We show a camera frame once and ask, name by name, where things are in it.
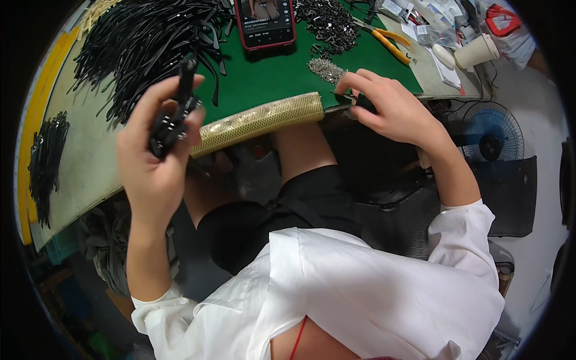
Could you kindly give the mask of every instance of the yellow pliers handle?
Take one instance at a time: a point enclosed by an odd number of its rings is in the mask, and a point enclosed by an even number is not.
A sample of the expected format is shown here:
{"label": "yellow pliers handle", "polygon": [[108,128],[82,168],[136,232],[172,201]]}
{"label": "yellow pliers handle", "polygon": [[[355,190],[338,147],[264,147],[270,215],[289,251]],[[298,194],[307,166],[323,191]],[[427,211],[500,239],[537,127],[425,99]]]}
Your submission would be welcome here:
{"label": "yellow pliers handle", "polygon": [[396,59],[400,60],[406,65],[410,63],[410,59],[408,59],[406,55],[402,54],[402,52],[398,50],[398,48],[395,47],[390,42],[390,40],[386,39],[386,37],[389,37],[394,41],[398,41],[402,45],[410,46],[410,41],[406,40],[402,35],[376,28],[372,31],[372,36],[378,39],[378,41],[380,41],[380,43],[382,43],[382,45],[384,45],[384,47],[388,49],[388,51],[390,51],[392,55],[396,57]]}

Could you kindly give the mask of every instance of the yellow strip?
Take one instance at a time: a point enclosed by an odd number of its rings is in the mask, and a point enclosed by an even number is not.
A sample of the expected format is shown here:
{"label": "yellow strip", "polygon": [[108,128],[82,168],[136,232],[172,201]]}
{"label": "yellow strip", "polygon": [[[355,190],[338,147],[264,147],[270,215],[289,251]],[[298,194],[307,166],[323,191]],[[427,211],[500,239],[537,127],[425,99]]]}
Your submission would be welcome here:
{"label": "yellow strip", "polygon": [[30,148],[32,146],[34,132],[40,129],[42,117],[46,109],[52,86],[70,48],[74,44],[78,28],[74,28],[70,34],[63,33],[48,55],[46,63],[40,72],[38,81],[30,97],[28,111],[24,118],[24,128],[20,142],[18,157],[18,214],[22,228],[22,241],[24,245],[32,243],[29,224],[38,222],[36,205],[29,192]]}

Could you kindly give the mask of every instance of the green work mat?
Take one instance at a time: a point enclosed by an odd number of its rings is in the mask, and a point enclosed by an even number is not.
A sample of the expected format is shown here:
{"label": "green work mat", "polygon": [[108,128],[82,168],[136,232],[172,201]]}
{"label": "green work mat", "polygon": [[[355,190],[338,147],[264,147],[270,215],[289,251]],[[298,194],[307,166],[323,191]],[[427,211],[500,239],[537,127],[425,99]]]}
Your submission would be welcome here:
{"label": "green work mat", "polygon": [[[350,5],[343,3],[346,9]],[[351,11],[358,19],[364,19],[366,14],[357,9]],[[375,17],[372,25],[383,28],[382,22]],[[200,65],[198,73],[206,76],[206,81],[197,90],[197,94],[206,107],[204,124],[212,123],[235,113],[251,109],[271,101],[317,91],[322,97],[324,109],[337,105],[330,91],[334,86],[320,79],[308,70],[306,64],[310,61],[309,49],[314,43],[323,44],[315,35],[306,30],[306,22],[296,24],[296,51],[290,55],[278,55],[249,62],[240,42],[240,34],[234,26],[227,43],[221,44],[222,53],[230,58],[225,59],[226,76],[219,76],[218,106],[212,104],[214,77],[208,69]],[[397,79],[411,93],[422,93],[422,88],[407,65],[397,60],[370,33],[359,30],[357,46],[352,51],[332,57],[332,62],[348,71],[364,68],[376,74]],[[218,71],[218,64],[213,62]]]}

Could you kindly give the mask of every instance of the pile of eyeglass temples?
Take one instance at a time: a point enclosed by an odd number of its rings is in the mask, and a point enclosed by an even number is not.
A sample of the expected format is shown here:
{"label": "pile of eyeglass temples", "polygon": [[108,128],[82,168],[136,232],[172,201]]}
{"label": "pile of eyeglass temples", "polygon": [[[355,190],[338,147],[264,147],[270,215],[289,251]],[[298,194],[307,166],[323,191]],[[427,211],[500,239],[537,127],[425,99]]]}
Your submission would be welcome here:
{"label": "pile of eyeglass temples", "polygon": [[[186,56],[198,59],[214,76],[212,103],[218,106],[218,72],[226,75],[220,43],[236,22],[229,0],[122,0],[94,25],[75,58],[76,82],[88,81],[92,90],[114,83],[112,106],[106,121],[118,117],[124,124],[146,89],[178,74]],[[217,64],[216,70],[210,58]]]}
{"label": "pile of eyeglass temples", "polygon": [[294,0],[294,20],[306,21],[306,29],[326,44],[323,47],[314,44],[311,55],[319,54],[330,60],[332,55],[340,55],[357,45],[358,26],[338,0]]}
{"label": "pile of eyeglass temples", "polygon": [[58,191],[58,166],[70,123],[66,121],[67,113],[59,112],[55,119],[42,123],[39,132],[34,133],[31,148],[30,195],[36,203],[36,212],[40,226],[50,228],[50,194]]}

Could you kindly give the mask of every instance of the shirt sleeve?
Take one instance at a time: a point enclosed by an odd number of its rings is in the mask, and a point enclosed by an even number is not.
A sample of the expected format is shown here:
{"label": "shirt sleeve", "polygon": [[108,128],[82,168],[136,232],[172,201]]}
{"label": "shirt sleeve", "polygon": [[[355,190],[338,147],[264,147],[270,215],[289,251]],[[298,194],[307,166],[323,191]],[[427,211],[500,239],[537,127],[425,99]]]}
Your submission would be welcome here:
{"label": "shirt sleeve", "polygon": [[164,295],[154,301],[132,298],[135,310],[132,322],[138,332],[148,335],[156,358],[173,350],[184,337],[194,320],[196,301],[185,298],[176,282]]}
{"label": "shirt sleeve", "polygon": [[430,224],[428,261],[476,275],[498,289],[498,272],[488,250],[494,215],[482,200],[464,206],[441,206]]}

